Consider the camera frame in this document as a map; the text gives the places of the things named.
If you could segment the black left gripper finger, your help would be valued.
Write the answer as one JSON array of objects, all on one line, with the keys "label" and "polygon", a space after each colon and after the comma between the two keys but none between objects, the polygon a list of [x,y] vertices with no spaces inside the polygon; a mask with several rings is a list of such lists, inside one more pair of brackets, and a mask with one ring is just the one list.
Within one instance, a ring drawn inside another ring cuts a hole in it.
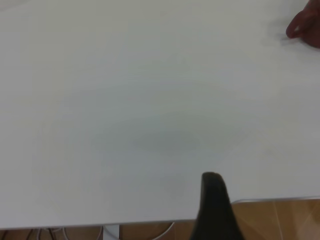
[{"label": "black left gripper finger", "polygon": [[201,176],[200,205],[191,240],[243,240],[226,184],[215,172]]}]

